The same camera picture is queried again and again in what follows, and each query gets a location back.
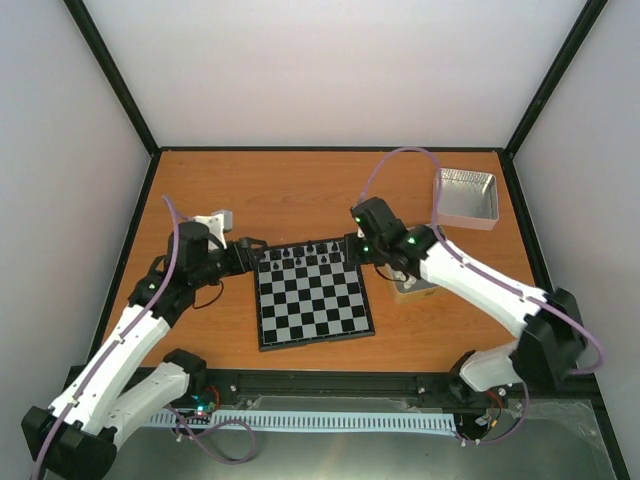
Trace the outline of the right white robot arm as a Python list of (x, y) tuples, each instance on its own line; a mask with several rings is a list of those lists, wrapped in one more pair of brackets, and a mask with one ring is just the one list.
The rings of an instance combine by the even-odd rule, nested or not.
[(351, 209), (357, 230), (345, 236), (350, 264), (387, 265), (407, 281), (423, 280), (464, 299), (496, 320), (513, 342), (465, 353), (450, 371), (456, 402), (513, 383), (556, 390), (587, 346), (576, 298), (513, 280), (473, 259), (430, 225), (412, 229), (378, 197)]

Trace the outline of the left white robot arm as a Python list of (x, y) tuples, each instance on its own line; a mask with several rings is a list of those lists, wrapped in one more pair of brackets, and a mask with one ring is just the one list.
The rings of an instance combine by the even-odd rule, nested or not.
[(193, 307), (196, 293), (256, 269), (267, 244), (226, 241), (215, 217), (174, 226), (167, 252), (140, 279), (105, 343), (47, 408), (21, 421), (35, 462), (32, 478), (50, 470), (64, 479), (102, 479), (119, 448), (173, 401), (201, 400), (208, 390), (204, 359), (175, 349), (145, 379), (127, 384), (149, 351)]

